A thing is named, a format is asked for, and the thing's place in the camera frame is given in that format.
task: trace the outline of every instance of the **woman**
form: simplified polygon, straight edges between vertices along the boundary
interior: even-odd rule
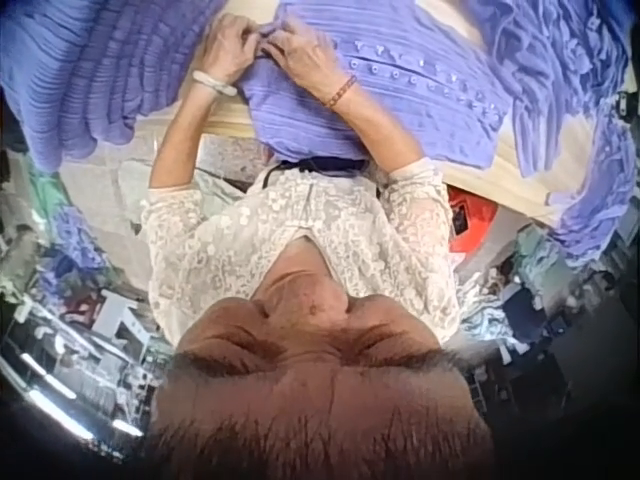
[[[295,19],[262,39],[225,15],[156,159],[150,298],[176,357],[145,441],[180,476],[449,475],[490,446],[440,347],[458,326],[442,176],[331,45]],[[259,50],[359,134],[389,174],[380,200],[361,177],[276,170],[202,218],[203,126]]]

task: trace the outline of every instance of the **lace blouse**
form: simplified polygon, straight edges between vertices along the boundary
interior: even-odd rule
[[[205,219],[194,188],[152,189],[142,214],[156,321],[176,345],[213,303],[251,298],[279,254],[308,235],[355,297],[381,294],[425,322],[440,342],[457,330],[449,258],[451,209],[442,175],[424,159],[389,176],[380,200],[364,177],[266,172],[247,196]]]

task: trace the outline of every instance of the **wooden table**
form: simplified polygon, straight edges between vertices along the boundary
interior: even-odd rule
[[[440,22],[455,28],[469,41],[484,48],[478,31],[462,15],[459,0],[417,0]],[[278,0],[230,0],[225,11],[248,16],[259,23],[273,19]],[[190,75],[185,86],[190,82]],[[166,125],[175,106],[150,119]],[[211,116],[206,132],[216,135],[253,137],[254,130],[246,105],[240,100],[225,101]],[[550,192],[574,192],[586,176],[590,160],[593,126],[583,117],[565,121],[560,135],[560,152],[550,172],[523,179],[518,169],[511,120],[507,117],[499,133],[493,165],[485,171],[440,162],[445,181],[489,198],[545,225],[556,225],[562,209],[546,206]]]

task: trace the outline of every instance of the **green fabric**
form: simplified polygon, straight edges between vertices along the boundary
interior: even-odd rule
[[[43,173],[35,168],[28,153],[24,157],[29,174],[31,208],[44,220],[47,237],[51,239],[53,238],[51,223],[55,213],[62,206],[72,205],[71,199],[58,173]]]

